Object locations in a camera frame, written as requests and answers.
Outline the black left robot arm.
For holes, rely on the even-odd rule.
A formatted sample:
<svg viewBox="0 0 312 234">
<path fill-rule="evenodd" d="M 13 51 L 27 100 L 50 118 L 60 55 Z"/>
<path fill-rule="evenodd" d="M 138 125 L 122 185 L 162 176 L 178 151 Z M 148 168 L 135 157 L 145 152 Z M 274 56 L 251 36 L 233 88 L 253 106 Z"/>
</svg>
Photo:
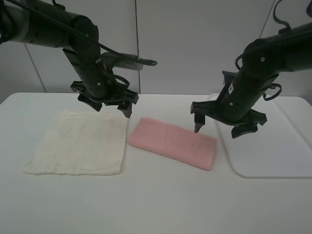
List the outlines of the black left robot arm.
<svg viewBox="0 0 312 234">
<path fill-rule="evenodd" d="M 61 48 L 80 80 L 71 84 L 78 100 L 94 110 L 117 106 L 126 118 L 138 94 L 129 89 L 127 79 L 114 74 L 113 68 L 141 70 L 137 56 L 101 52 L 98 27 L 83 15 L 66 11 L 63 5 L 41 0 L 2 0 L 0 2 L 0 41 L 21 42 Z"/>
</svg>

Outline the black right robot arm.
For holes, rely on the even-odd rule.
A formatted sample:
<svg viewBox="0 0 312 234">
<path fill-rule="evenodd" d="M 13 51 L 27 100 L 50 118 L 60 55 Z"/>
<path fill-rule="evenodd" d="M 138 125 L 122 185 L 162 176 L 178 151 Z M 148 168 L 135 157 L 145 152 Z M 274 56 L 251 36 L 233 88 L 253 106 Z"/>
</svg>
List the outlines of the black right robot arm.
<svg viewBox="0 0 312 234">
<path fill-rule="evenodd" d="M 264 125 L 267 117 L 252 107 L 260 99 L 269 101 L 267 89 L 281 88 L 274 81 L 282 72 L 309 70 L 312 67 L 311 23 L 287 29 L 279 35 L 257 39 L 250 43 L 239 56 L 242 67 L 237 73 L 223 72 L 224 87 L 216 100 L 193 102 L 195 132 L 211 117 L 233 126 L 232 138 L 255 133 L 258 125 Z"/>
</svg>

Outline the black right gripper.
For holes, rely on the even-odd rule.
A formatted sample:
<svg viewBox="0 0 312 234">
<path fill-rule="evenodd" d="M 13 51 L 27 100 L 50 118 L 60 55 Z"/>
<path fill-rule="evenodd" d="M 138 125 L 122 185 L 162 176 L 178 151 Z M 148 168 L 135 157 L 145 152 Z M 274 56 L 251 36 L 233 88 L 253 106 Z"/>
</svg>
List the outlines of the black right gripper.
<svg viewBox="0 0 312 234">
<path fill-rule="evenodd" d="M 238 138 L 245 134 L 256 133 L 258 127 L 256 124 L 264 125 L 267 117 L 264 113 L 260 113 L 250 109 L 240 120 L 226 120 L 217 112 L 217 101 L 192 102 L 191 114 L 194 114 L 195 133 L 198 133 L 206 123 L 206 116 L 211 117 L 233 127 L 232 138 Z"/>
</svg>

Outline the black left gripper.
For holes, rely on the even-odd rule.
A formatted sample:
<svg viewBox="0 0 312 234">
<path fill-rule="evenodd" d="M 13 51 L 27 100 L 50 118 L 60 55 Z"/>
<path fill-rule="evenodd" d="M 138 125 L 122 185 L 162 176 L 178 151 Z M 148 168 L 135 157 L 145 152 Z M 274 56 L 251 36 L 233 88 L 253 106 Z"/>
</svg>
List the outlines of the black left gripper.
<svg viewBox="0 0 312 234">
<path fill-rule="evenodd" d="M 74 81 L 70 88 L 79 93 L 78 101 L 87 104 L 97 112 L 101 110 L 102 103 L 121 102 L 117 109 L 126 118 L 131 117 L 132 103 L 136 104 L 138 101 L 138 93 L 119 84 L 97 85 L 95 83 L 85 84 L 82 81 Z"/>
</svg>

